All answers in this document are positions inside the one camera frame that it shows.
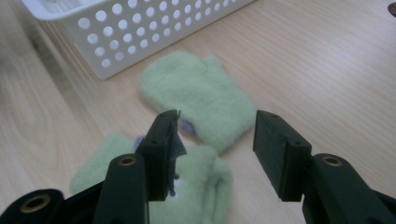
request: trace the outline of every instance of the light wood surface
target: light wood surface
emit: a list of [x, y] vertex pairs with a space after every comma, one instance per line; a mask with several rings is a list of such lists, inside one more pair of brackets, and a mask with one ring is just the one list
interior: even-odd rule
[[[19, 0], [0, 1], [0, 212], [35, 189], [69, 197], [72, 176], [107, 134], [144, 134], [156, 112], [138, 80], [177, 49], [217, 55], [257, 107], [283, 117], [315, 154], [345, 158], [396, 197], [392, 1], [258, 0], [106, 81], [66, 57], [71, 49], [50, 41]], [[301, 203], [278, 200], [252, 143], [253, 129], [221, 156], [234, 176], [225, 223], [304, 223]]]

